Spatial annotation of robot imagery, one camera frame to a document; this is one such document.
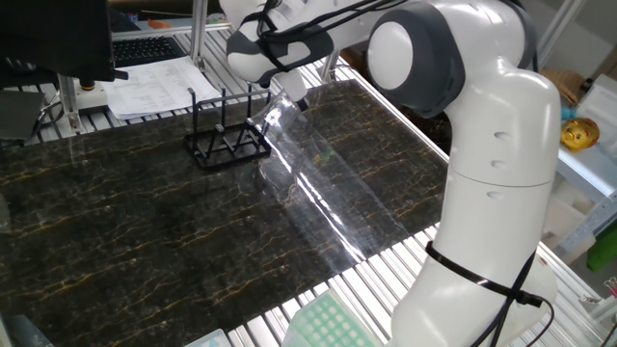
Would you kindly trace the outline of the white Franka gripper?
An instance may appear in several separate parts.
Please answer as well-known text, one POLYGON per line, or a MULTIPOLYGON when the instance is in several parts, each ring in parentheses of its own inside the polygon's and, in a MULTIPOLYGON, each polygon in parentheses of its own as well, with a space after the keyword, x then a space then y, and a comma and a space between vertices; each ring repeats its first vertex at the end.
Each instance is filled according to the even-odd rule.
POLYGON ((276 80, 285 90, 289 98, 293 101, 297 101, 296 104, 302 112, 309 108, 308 102, 304 99, 308 90, 301 73, 297 69, 277 74, 276 80))

